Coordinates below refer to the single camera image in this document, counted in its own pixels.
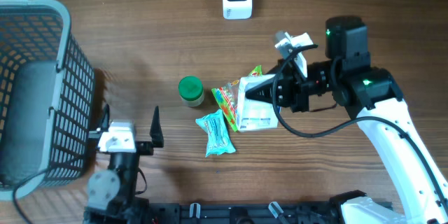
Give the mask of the white medicine box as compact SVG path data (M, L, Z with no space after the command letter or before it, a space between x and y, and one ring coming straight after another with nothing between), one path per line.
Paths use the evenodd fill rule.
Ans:
M248 99L246 91L268 81L274 74L241 77L237 98L237 130L240 132L277 128L279 123L270 103Z

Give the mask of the mint wet wipes pack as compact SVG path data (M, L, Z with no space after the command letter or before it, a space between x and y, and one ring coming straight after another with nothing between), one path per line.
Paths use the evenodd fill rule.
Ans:
M231 154L236 152L236 148L230 140L230 135L221 109L218 109L215 113L210 113L202 118L198 118L195 122L208 136L206 158L210 155L222 155L224 153Z

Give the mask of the green lid plastic jar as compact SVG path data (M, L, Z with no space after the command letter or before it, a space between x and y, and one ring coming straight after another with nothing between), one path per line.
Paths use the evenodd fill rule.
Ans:
M178 84L178 93L186 106L196 107L204 101L204 86L196 76L186 76Z

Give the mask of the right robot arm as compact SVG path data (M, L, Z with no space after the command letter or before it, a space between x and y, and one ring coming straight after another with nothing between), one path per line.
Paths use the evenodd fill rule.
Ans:
M410 117L402 90L391 73L371 65L368 28L361 18L337 16L325 23L326 59L308 64L314 48L307 35L274 36L282 58L272 77L245 91L249 99L307 112L309 98L330 93L375 147L402 202L403 213L354 190L331 197L333 223L446 223L447 180L428 152Z

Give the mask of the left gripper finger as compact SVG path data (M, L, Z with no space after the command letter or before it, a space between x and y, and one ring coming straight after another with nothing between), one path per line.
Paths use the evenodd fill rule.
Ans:
M153 119L150 126L150 137L151 142L154 148L163 148L164 147L164 137L162 133L162 128L160 124L160 110L159 106L155 107L153 113Z
M101 117L94 125L94 129L89 131L89 139L99 139L104 132L109 130L110 107L106 104L101 112Z

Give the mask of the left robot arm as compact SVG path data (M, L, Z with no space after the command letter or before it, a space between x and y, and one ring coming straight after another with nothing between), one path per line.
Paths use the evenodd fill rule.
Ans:
M145 177L139 167L140 157L151 156L165 143L158 107L153 113L150 141L137 141L135 134L132 121L110 121L110 108L105 105L88 139L97 144L97 152L110 155L110 160L106 169L95 172L88 180L84 223L159 222L149 200L140 197L145 190L137 190L138 177Z

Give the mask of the green Haribo candy bag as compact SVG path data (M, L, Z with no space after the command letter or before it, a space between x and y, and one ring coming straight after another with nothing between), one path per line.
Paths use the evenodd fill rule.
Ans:
M214 96L219 108L222 110L224 117L227 119L230 128L237 132L237 102L239 94L240 80L234 80L227 83L223 87L212 88L211 92Z

